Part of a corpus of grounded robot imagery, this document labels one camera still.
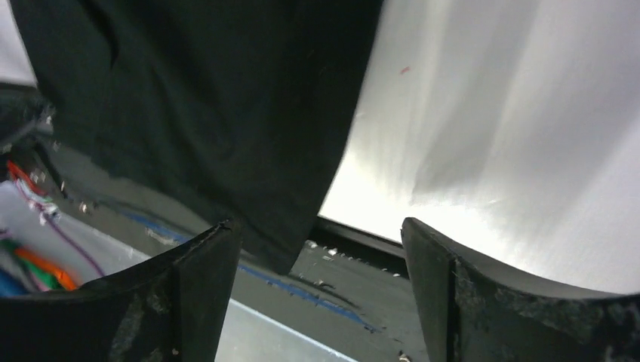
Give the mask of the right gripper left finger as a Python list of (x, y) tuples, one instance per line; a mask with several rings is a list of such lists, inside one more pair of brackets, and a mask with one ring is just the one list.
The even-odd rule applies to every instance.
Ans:
[(228, 219), (73, 291), (1, 300), (3, 361), (213, 361), (242, 236)]

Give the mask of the black t shirt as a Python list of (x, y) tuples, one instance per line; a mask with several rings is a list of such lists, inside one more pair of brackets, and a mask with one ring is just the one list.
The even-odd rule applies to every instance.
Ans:
[(343, 151), (380, 1), (14, 1), (54, 137), (288, 273)]

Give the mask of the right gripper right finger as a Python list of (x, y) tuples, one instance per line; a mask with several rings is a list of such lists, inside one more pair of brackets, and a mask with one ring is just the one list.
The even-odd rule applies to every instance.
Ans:
[(415, 218), (402, 243), (432, 361), (637, 361), (639, 297), (564, 284)]

